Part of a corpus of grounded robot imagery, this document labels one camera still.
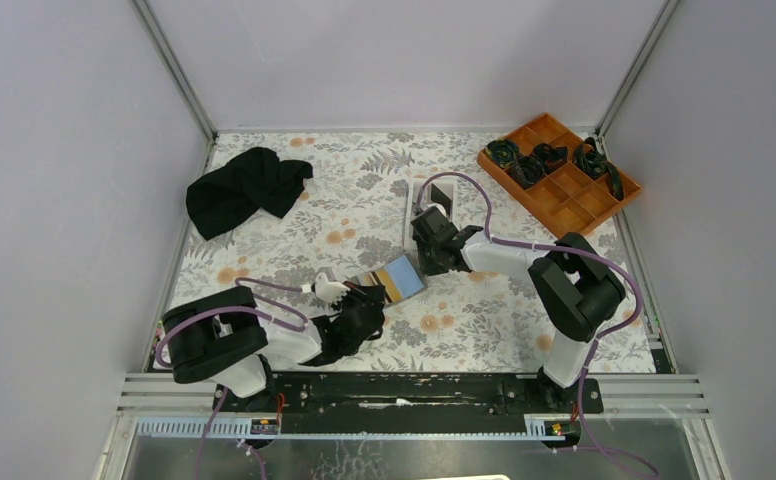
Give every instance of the orange flower print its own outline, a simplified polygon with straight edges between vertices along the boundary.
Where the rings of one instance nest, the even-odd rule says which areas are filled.
[[[217,281],[221,284],[228,285],[232,283],[232,280],[235,280],[235,269],[232,267],[223,267],[217,272]]]
[[[424,315],[420,319],[420,329],[427,333],[438,330],[438,318],[435,315]]]
[[[553,337],[546,333],[541,334],[535,339],[535,346],[542,352],[549,352],[553,348]]]
[[[621,320],[622,320],[622,321],[625,321],[627,318],[629,318],[630,316],[632,316],[632,312],[633,312],[633,311],[634,311],[634,310],[632,310],[632,309],[625,310],[625,311],[624,311],[624,313],[623,313],[623,315],[621,315]],[[632,322],[631,324],[629,324],[629,326],[630,326],[630,327],[640,327],[640,326],[641,326],[641,315],[639,315],[639,316],[638,316],[638,318],[636,318],[634,322]]]
[[[341,243],[341,240],[343,238],[341,237],[341,232],[332,231],[329,232],[329,235],[326,236],[326,241],[333,244]]]
[[[485,281],[485,273],[483,272],[470,272],[468,273],[468,279],[473,283],[480,283]]]

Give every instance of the metal frame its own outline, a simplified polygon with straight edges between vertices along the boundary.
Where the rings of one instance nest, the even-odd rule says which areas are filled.
[[[205,160],[201,163],[197,169],[196,177],[199,178],[203,172],[205,172],[206,166],[211,162],[211,156],[214,155],[214,149],[216,146],[216,140],[209,140],[205,149]],[[176,277],[179,275],[179,271],[182,269],[182,261],[185,258],[185,249],[188,248],[188,234],[191,229],[191,219],[188,218],[187,213],[182,223],[182,228],[179,230],[179,244],[176,246],[176,250],[173,252],[173,257],[170,259],[170,266],[167,269],[167,276],[164,279],[164,289],[161,292],[161,296],[158,300],[158,306],[155,309],[155,320],[152,322],[152,329],[150,330],[149,337],[147,338],[146,349],[143,351],[143,356],[135,364],[135,370],[143,371],[147,367],[147,360],[149,357],[152,344],[155,341],[155,331],[158,327],[158,319],[164,316],[167,308],[170,306],[170,300],[173,298],[173,290],[176,287]]]
[[[665,323],[662,318],[659,302],[653,293],[653,285],[650,282],[650,276],[647,273],[647,267],[643,261],[644,256],[641,253],[641,247],[639,246],[635,231],[631,227],[626,212],[621,211],[615,216],[615,225],[618,228],[618,232],[621,234],[622,243],[626,250],[629,272],[633,275],[644,294],[645,305],[643,318],[645,328],[648,329],[647,340],[650,342],[650,349],[665,350],[665,354],[671,363],[671,373],[676,373],[679,371],[679,365],[671,345],[667,323]]]
[[[653,54],[653,50],[656,48],[656,44],[659,43],[659,39],[665,32],[665,28],[676,13],[677,8],[682,3],[682,0],[665,0],[662,7],[659,9],[659,14],[656,15],[656,19],[653,21],[653,25],[650,26],[650,30],[647,32],[647,37],[644,39],[644,43],[641,44],[641,48],[638,49],[638,53],[635,55],[635,59],[632,61],[629,70],[624,76],[623,82],[621,82],[618,91],[615,93],[612,103],[609,104],[609,108],[606,109],[606,113],[603,114],[603,118],[597,124],[597,134],[600,136],[606,135],[609,131],[609,127],[615,121],[618,113],[621,111],[621,107],[626,101],[629,93],[632,91],[632,87],[635,85],[636,80],[644,70],[644,65]]]
[[[703,397],[700,382],[695,375],[654,374],[598,374],[591,375],[598,380],[606,412],[601,415],[587,415],[588,418],[605,419],[677,419],[686,432],[686,437],[701,479],[729,479],[729,472],[723,454],[715,440],[714,426],[708,405]],[[185,425],[195,426],[197,417],[206,417],[214,402],[216,384],[206,381],[181,385],[167,373],[134,373],[126,376],[123,393],[118,403],[116,422],[110,444],[103,452],[105,461],[95,472],[95,479],[119,480],[129,461],[131,445],[137,435],[138,425],[166,418]],[[219,415],[225,419],[266,418],[266,413]],[[560,416],[526,415],[527,436],[531,437],[531,426],[538,420],[558,419]],[[196,429],[188,428],[182,435],[169,436],[195,438]],[[368,435],[296,435],[291,439],[362,440]],[[514,440],[520,436],[496,434],[479,435],[378,435],[379,440]]]
[[[572,132],[593,132],[596,125],[565,125]],[[469,127],[325,127],[325,128],[263,128],[244,127],[235,130],[218,130],[218,134],[225,133],[499,133],[505,134],[515,129],[514,125],[479,125]]]
[[[197,122],[197,126],[202,131],[206,140],[214,141],[217,135],[217,130],[214,128],[214,124],[211,123],[211,119],[208,118],[205,109],[194,92],[191,83],[188,81],[185,71],[179,64],[179,60],[176,58],[176,54],[173,53],[173,48],[170,46],[170,42],[167,40],[167,36],[161,29],[161,24],[158,22],[152,7],[147,0],[129,0],[132,6],[135,8],[135,12],[138,14],[138,19],[144,26],[144,30],[149,34],[150,41],[152,42],[155,50],[158,52],[158,56],[167,68],[167,72],[170,74],[170,78],[173,79],[173,83],[176,84],[176,89],[179,90],[179,94],[182,95],[182,99],[185,100],[185,105],[191,112],[191,116],[194,117],[194,121]]]

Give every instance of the black cloth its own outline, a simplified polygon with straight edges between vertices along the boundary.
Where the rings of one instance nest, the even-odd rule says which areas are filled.
[[[312,167],[302,160],[279,161],[276,152],[255,147],[209,172],[188,187],[185,205],[200,235],[226,233],[259,208],[282,218],[303,193]]]

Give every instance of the gray leaf print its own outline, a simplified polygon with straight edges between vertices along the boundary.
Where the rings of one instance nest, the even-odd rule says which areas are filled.
[[[396,205],[380,205],[371,211],[378,212],[379,215],[368,217],[367,224],[371,228],[389,230],[396,228],[403,222],[403,212]]]
[[[424,357],[453,359],[467,357],[468,348],[462,343],[439,343],[434,347],[424,347],[420,353]]]
[[[297,287],[299,285],[305,285],[306,283],[312,283],[314,282],[314,277],[317,276],[317,270],[306,267],[302,265],[298,265],[294,268],[289,268],[287,270],[278,270],[276,273],[273,274],[272,277],[264,275],[260,277],[261,280],[264,280],[265,282],[271,282],[275,283],[277,285],[283,285],[286,287]],[[291,302],[297,302],[302,303],[308,301],[310,298],[307,295],[303,295],[299,292],[283,292],[282,290],[277,290],[275,288],[269,288],[269,287],[260,287],[260,286],[253,286],[250,285],[250,288],[254,289],[256,293],[259,295],[269,297],[275,300],[279,300],[281,298],[286,298],[287,300]]]
[[[438,142],[433,142],[430,140],[424,140],[422,142],[415,142],[409,145],[410,148],[417,148],[417,149],[424,149],[424,150],[435,150],[439,147]]]
[[[403,247],[392,245],[388,240],[376,237],[359,238],[356,248],[362,250],[359,253],[359,262],[366,267],[384,265],[403,253]]]
[[[597,237],[597,246],[605,250],[605,257],[609,260],[623,265],[626,263],[626,251],[624,244],[615,235],[604,233]]]
[[[374,185],[379,183],[380,180],[382,180],[382,177],[379,175],[375,173],[368,173],[362,178],[356,180],[356,186],[365,190],[370,190]]]
[[[372,157],[368,158],[361,166],[361,170],[376,173],[398,173],[401,168],[408,167],[415,163],[411,153],[406,153],[403,149],[398,152],[393,148],[388,149],[388,153],[377,150]]]
[[[411,370],[413,372],[422,372],[422,371],[424,371],[425,369],[423,368],[423,362],[420,362],[420,365],[418,365],[415,362],[414,357],[412,357],[411,365],[409,365],[409,370]]]
[[[386,363],[381,358],[377,358],[375,364],[373,364],[373,363],[370,364],[370,368],[371,368],[371,370],[376,371],[376,372],[391,372],[391,371],[396,370],[396,368],[393,365],[389,365],[388,363]]]
[[[293,237],[302,233],[308,241],[314,241],[322,220],[320,215],[308,211],[297,212],[294,214],[294,221],[285,229],[285,235]]]
[[[469,303],[462,308],[465,313],[487,313],[496,314],[500,312],[506,306],[506,302],[502,300],[479,300],[476,303]]]
[[[318,150],[326,150],[330,153],[337,153],[337,152],[346,152],[350,149],[349,146],[344,145],[342,143],[321,143],[318,145],[315,145],[314,148]]]
[[[229,231],[222,235],[218,235],[211,240],[206,240],[202,238],[202,235],[197,232],[196,228],[192,228],[188,256],[205,259],[206,257],[212,257],[218,251],[226,250],[233,245],[235,245],[234,231]]]
[[[394,359],[394,361],[395,361],[395,362],[397,362],[397,368],[398,368],[398,369],[400,369],[400,370],[406,370],[406,369],[408,369],[408,368],[409,368],[408,364],[407,364],[406,362],[404,362],[402,359],[400,359],[400,358],[397,358],[397,357],[395,357],[395,356],[393,356],[393,355],[391,355],[391,358],[393,358],[393,359]]]
[[[391,188],[389,188],[388,191],[400,198],[404,198],[409,193],[409,182],[405,180],[394,180],[394,183],[391,184]]]
[[[388,140],[408,143],[414,140],[414,135],[411,133],[389,133]]]
[[[309,205],[321,210],[346,210],[347,205],[344,202],[328,200],[310,200]]]
[[[473,358],[476,359],[494,353],[500,342],[507,340],[491,319],[484,315],[477,315],[474,321],[465,327],[456,328],[456,332],[459,333],[460,339],[473,340]]]
[[[538,298],[538,292],[532,284],[516,278],[509,278],[509,291],[512,292],[512,295],[522,295],[530,299]]]
[[[406,320],[397,320],[389,327],[391,340],[398,346],[406,344],[417,347],[426,343],[426,334],[416,328],[412,328]]]

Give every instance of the floral pattern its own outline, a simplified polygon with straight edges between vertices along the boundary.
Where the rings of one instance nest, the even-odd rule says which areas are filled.
[[[233,286],[251,276],[284,285],[311,283],[321,267],[337,278],[372,270],[403,253],[402,222],[410,177],[458,171],[482,184],[494,205],[491,230],[503,236],[555,238],[476,163],[492,133],[222,134],[210,170],[251,147],[314,166],[314,178],[283,219],[259,211],[234,231],[204,241],[194,230],[171,307]],[[485,203],[459,182],[461,226],[481,225]],[[610,220],[590,236],[601,254],[626,261]],[[353,357],[322,367],[351,371],[534,372],[552,345],[553,325],[535,289],[486,272],[429,277],[419,295],[385,310],[385,334]],[[310,295],[264,287],[256,291],[315,316],[325,307]],[[630,295],[616,321],[634,307]],[[275,368],[301,368],[270,359]],[[599,372],[653,372],[644,329],[631,326],[601,342],[591,364]]]

